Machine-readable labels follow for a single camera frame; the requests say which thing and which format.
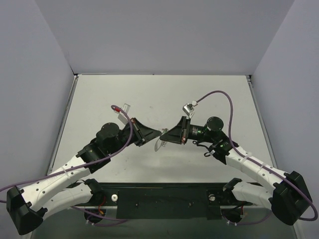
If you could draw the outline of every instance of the metal frame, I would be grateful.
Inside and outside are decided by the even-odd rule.
[[[61,123],[61,126],[60,126],[58,137],[57,137],[55,145],[54,145],[54,149],[53,149],[53,153],[52,153],[52,156],[51,156],[49,168],[47,170],[47,175],[52,173],[52,170],[53,170],[56,154],[58,153],[60,141],[61,141],[62,134],[63,134],[63,131],[64,131],[64,127],[65,127],[65,124],[66,124],[66,120],[67,120],[68,115],[69,115],[69,111],[70,111],[71,103],[72,103],[72,100],[73,100],[73,96],[74,96],[74,93],[75,93],[75,88],[76,88],[76,85],[78,83],[78,78],[79,78],[78,75],[74,75],[73,84],[72,84],[71,91],[70,91],[70,94],[69,94],[69,98],[68,98],[68,101],[67,101],[67,104],[66,104],[65,112],[64,112],[64,115],[63,115],[63,118],[62,118],[62,123]]]
[[[256,99],[255,92],[254,92],[254,89],[253,89],[254,87],[253,87],[252,82],[251,82],[251,76],[247,77],[247,82],[248,82],[248,85],[249,85],[249,89],[250,89],[251,95],[253,97],[253,101],[254,101],[254,104],[255,104],[255,107],[256,107],[256,111],[257,111],[257,115],[258,115],[258,118],[259,118],[259,122],[260,122],[260,125],[261,125],[263,133],[264,133],[264,137],[265,137],[266,145],[268,147],[268,151],[269,151],[269,154],[270,154],[271,161],[272,161],[274,167],[277,168],[276,159],[275,159],[275,156],[274,156],[273,149],[271,147],[271,143],[270,143],[270,140],[269,140],[269,137],[268,137],[267,129],[265,127],[264,120],[263,120],[263,118],[261,116],[261,113],[260,113],[260,110],[259,110],[259,107],[258,107],[258,104],[257,104],[257,99]],[[300,221],[296,221],[296,223],[294,224],[294,229],[295,229],[296,237],[298,239],[305,239],[305,234],[304,234],[304,232],[302,230],[302,225],[301,225]]]
[[[78,76],[76,75],[75,78],[74,78],[74,82],[73,82],[73,85],[72,85],[72,89],[71,89],[70,95],[69,95],[68,103],[67,103],[67,106],[66,106],[66,111],[65,111],[65,114],[64,114],[64,117],[63,117],[63,120],[62,120],[62,124],[61,124],[61,127],[60,127],[58,138],[57,138],[57,141],[56,141],[56,144],[55,144],[55,147],[54,147],[54,151],[53,151],[53,154],[52,154],[52,157],[51,157],[50,166],[49,166],[49,169],[48,169],[48,174],[52,172],[52,169],[53,169],[53,166],[54,166],[55,157],[56,157],[59,145],[60,145],[60,141],[61,141],[61,137],[62,137],[62,134],[63,134],[63,130],[64,130],[64,127],[65,127],[67,116],[68,116],[68,113],[69,113],[69,110],[70,110],[70,106],[71,106],[71,103],[72,103],[72,99],[73,99],[73,96],[74,96],[77,80],[78,80]],[[268,134],[267,134],[267,130],[266,130],[263,118],[261,116],[261,113],[260,113],[260,110],[259,110],[259,107],[258,107],[258,104],[257,104],[257,101],[256,101],[255,93],[254,93],[252,82],[251,82],[251,76],[247,77],[247,83],[249,85],[249,89],[250,89],[251,94],[252,94],[252,98],[253,98],[253,101],[254,101],[254,104],[255,104],[257,115],[258,115],[258,118],[259,118],[259,121],[260,121],[260,124],[261,124],[261,127],[262,127],[262,131],[263,131],[263,134],[264,134],[264,138],[265,138],[265,141],[266,141],[266,145],[267,145],[267,148],[268,148],[272,163],[273,163],[273,165],[275,167],[277,167],[277,163],[276,163],[275,156],[274,156],[274,153],[273,153],[273,150],[272,150],[272,147],[271,147],[271,143],[270,143],[270,140],[269,140],[269,137],[268,137]],[[115,205],[112,205],[112,206],[109,205],[107,207],[115,208],[116,206]],[[295,229],[295,233],[296,233],[296,237],[297,238],[299,238],[299,239],[304,239],[305,238],[303,230],[301,228],[301,223],[299,221],[297,221],[294,224],[294,229]],[[29,238],[31,238],[31,234],[25,235],[25,239],[29,239]]]

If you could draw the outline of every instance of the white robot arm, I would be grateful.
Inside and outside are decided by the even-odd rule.
[[[6,208],[20,235],[33,231],[44,219],[65,208],[103,202],[105,195],[94,179],[72,189],[66,188],[102,168],[126,146],[132,143],[142,146],[161,135],[160,131],[144,126],[136,118],[130,119],[124,110],[112,108],[126,117],[123,129],[115,123],[103,125],[96,138],[59,169],[31,185],[14,186],[7,191]]]
[[[268,208],[287,225],[293,225],[296,220],[303,219],[301,215],[309,206],[314,208],[314,220],[317,219],[317,211],[312,204],[305,181],[299,173],[294,171],[288,174],[253,157],[231,140],[230,130],[229,137],[222,131],[224,123],[218,117],[210,117],[205,126],[190,124],[197,102],[183,107],[187,117],[182,117],[174,128],[161,135],[162,141],[185,144],[188,139],[191,139],[197,146],[208,149],[205,156],[211,155],[225,165],[242,171],[259,184],[253,185],[234,178],[224,186],[223,190],[227,190],[235,199]],[[199,145],[202,142],[212,145],[210,147]]]

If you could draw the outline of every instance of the gray wall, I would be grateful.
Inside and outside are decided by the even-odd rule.
[[[34,0],[0,2],[0,187],[44,175],[72,71]],[[17,238],[0,204],[0,238]]]
[[[293,0],[36,0],[75,73],[252,74]]]
[[[280,168],[304,175],[319,207],[319,1],[296,0],[254,73],[253,85]],[[305,216],[312,217],[311,209]],[[319,221],[304,222],[318,238]]]

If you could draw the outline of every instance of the purple cable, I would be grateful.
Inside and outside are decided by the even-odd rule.
[[[81,164],[79,166],[75,166],[73,168],[69,168],[69,169],[66,169],[65,171],[69,172],[69,171],[73,171],[73,170],[76,170],[76,169],[79,169],[79,168],[82,168],[82,167],[87,167],[87,166],[90,166],[90,165],[93,165],[93,164],[96,164],[96,163],[100,163],[100,162],[103,162],[107,159],[110,159],[114,156],[116,156],[117,154],[119,154],[120,152],[123,151],[124,148],[126,148],[128,146],[128,144],[130,143],[131,139],[132,139],[132,136],[133,136],[133,125],[132,125],[132,122],[130,120],[130,117],[127,115],[127,113],[122,110],[120,107],[118,106],[115,106],[115,105],[111,105],[111,108],[114,110],[115,108],[117,108],[119,111],[121,111],[124,116],[126,117],[126,119],[128,120],[128,123],[130,125],[130,136],[129,136],[129,139],[128,141],[126,141],[126,143],[124,144],[124,146],[119,149],[119,151],[105,157],[105,158],[102,158],[102,159],[99,159],[97,161],[94,161],[94,162],[90,162],[90,163],[85,163],[85,164]],[[44,177],[41,177],[41,178],[38,178],[38,179],[32,179],[32,180],[27,180],[27,181],[23,181],[23,182],[18,182],[18,183],[13,183],[13,184],[10,184],[8,186],[5,186],[3,188],[0,189],[0,192],[6,190],[6,189],[9,189],[9,188],[12,188],[14,186],[18,186],[18,185],[22,185],[22,184],[27,184],[27,183],[34,183],[34,182],[37,182],[37,181],[40,181],[40,180],[43,180],[43,179],[47,179],[47,178],[51,178],[51,177],[54,177],[54,176],[57,176],[57,175],[60,175],[60,174],[63,174],[65,173],[64,171],[60,171],[60,172],[57,172],[57,173],[53,173],[53,174],[49,174],[47,176],[44,176]]]
[[[103,217],[103,216],[97,215],[97,214],[95,214],[95,213],[86,211],[85,209],[78,208],[78,207],[75,207],[75,206],[72,206],[71,208],[76,209],[76,210],[79,210],[79,211],[82,211],[82,212],[85,212],[85,213],[87,213],[87,214],[90,214],[90,215],[92,215],[92,216],[94,216],[94,217],[101,218],[101,219],[106,219],[106,220],[111,220],[111,221],[117,221],[117,222],[126,221],[126,220],[124,220],[124,219],[116,219],[116,218]]]
[[[272,212],[270,211],[264,218],[262,218],[261,220],[259,221],[256,221],[256,222],[251,222],[251,223],[236,223],[237,226],[247,226],[247,225],[255,225],[255,224],[258,224],[258,223],[262,223],[264,222],[265,220],[267,220],[270,216],[272,215]]]
[[[231,139],[231,124],[232,124],[232,121],[233,121],[233,112],[234,112],[234,109],[233,109],[233,102],[230,98],[230,96],[224,92],[224,91],[212,91],[210,93],[208,93],[207,95],[203,96],[202,98],[200,98],[197,103],[201,102],[202,100],[204,100],[207,96],[211,95],[211,94],[214,94],[214,93],[222,93],[224,94],[228,101],[229,101],[229,104],[230,104],[230,118],[229,118],[229,127],[228,127],[228,137],[229,137],[229,141],[230,141],[230,144],[231,146],[233,147],[233,149],[235,150],[236,153],[238,153],[240,156],[242,157],[245,157],[245,155],[243,155],[241,152],[238,151],[238,149],[235,147],[234,143],[233,143],[233,140]],[[261,163],[257,162],[256,160],[248,157],[247,158],[249,161],[257,164],[258,166],[262,166]],[[271,172],[273,173],[274,175],[276,175],[277,177],[279,177],[280,179],[282,179],[285,183],[289,184],[289,186],[291,186],[293,189],[295,189],[308,203],[309,205],[312,207],[315,215],[313,218],[299,218],[299,220],[302,220],[302,221],[308,221],[308,222],[312,222],[312,221],[315,221],[318,219],[318,211],[316,209],[316,207],[314,206],[314,204],[312,203],[312,201],[299,189],[297,188],[292,182],[290,182],[289,180],[287,180],[286,178],[284,178],[283,176],[281,176],[280,174],[278,174],[277,172],[271,170],[270,168],[268,167],[263,167],[264,169],[266,169],[268,172]]]
[[[95,217],[95,216],[97,216],[97,214],[94,215],[94,216],[93,216],[93,215],[88,216],[87,220],[90,220],[91,217]],[[99,224],[99,223],[94,223],[93,226],[97,226],[97,227],[112,227],[112,226],[116,226],[116,225],[125,223],[125,222],[127,222],[127,221],[128,221],[128,220],[118,220],[117,223],[113,223],[113,224]]]

